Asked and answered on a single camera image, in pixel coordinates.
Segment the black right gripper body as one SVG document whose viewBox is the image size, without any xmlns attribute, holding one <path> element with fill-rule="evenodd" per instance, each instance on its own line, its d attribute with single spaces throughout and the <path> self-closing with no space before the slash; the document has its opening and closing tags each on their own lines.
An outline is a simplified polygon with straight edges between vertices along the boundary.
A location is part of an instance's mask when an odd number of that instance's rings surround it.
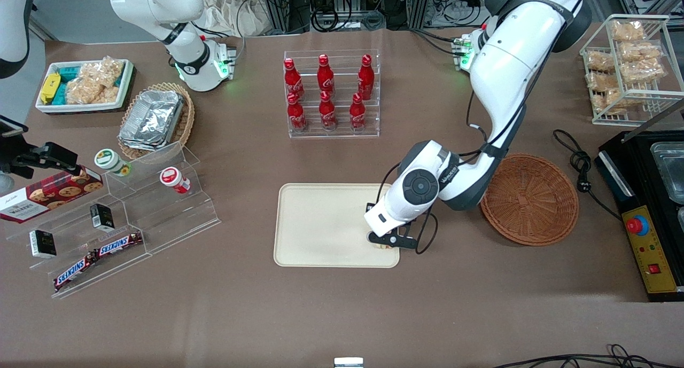
<svg viewBox="0 0 684 368">
<path fill-rule="evenodd" d="M 65 147 L 47 142 L 38 147 L 27 143 L 2 143 L 2 173 L 31 179 L 34 169 L 59 169 L 74 176 L 80 175 L 78 155 Z"/>
</svg>

